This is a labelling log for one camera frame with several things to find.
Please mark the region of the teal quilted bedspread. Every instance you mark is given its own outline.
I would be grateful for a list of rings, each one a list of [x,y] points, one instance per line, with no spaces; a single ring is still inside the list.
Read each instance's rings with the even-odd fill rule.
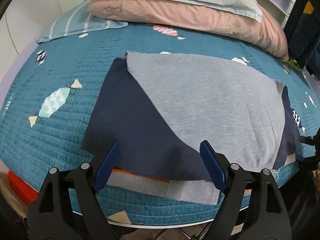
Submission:
[[[39,190],[51,167],[65,171],[90,161],[95,155],[81,148],[86,128],[113,61],[128,52],[204,55],[250,66],[287,87],[299,136],[313,135],[319,128],[319,99],[310,82],[269,53],[232,38],[181,28],[167,35],[156,25],[131,23],[37,46],[13,80],[1,109],[5,165]],[[272,173],[283,185],[296,171],[292,162]],[[215,217],[221,203],[220,191],[216,204],[199,204],[112,186],[111,177],[97,195],[101,208],[107,216],[124,211],[135,225],[204,222]]]

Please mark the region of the blue striped pillow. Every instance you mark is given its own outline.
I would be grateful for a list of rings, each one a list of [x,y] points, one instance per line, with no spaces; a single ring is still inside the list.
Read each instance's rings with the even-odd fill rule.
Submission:
[[[128,22],[106,20],[89,13],[87,11],[89,3],[90,0],[86,0],[62,14],[39,35],[36,39],[37,43],[49,42],[72,35],[82,36],[93,31],[121,29],[129,25]]]

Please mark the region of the pink folded duvet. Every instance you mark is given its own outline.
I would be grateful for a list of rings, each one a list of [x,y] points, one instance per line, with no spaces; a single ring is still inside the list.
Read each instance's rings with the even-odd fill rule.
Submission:
[[[168,0],[91,0],[87,11],[108,20],[161,24],[227,36],[251,43],[283,62],[289,59],[285,33],[264,8],[260,22],[227,11]]]

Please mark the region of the navy and yellow puffer jacket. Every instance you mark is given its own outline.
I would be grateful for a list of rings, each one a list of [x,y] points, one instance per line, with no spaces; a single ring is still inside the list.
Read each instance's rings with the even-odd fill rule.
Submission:
[[[290,59],[319,76],[319,0],[296,0],[284,32]]]

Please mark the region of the grey and navy jacket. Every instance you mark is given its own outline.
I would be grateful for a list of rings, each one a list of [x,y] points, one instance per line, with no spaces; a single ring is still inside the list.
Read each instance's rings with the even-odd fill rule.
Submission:
[[[232,60],[128,52],[104,79],[81,148],[99,155],[119,142],[112,186],[214,205],[204,140],[249,171],[294,162],[299,129],[287,87]]]

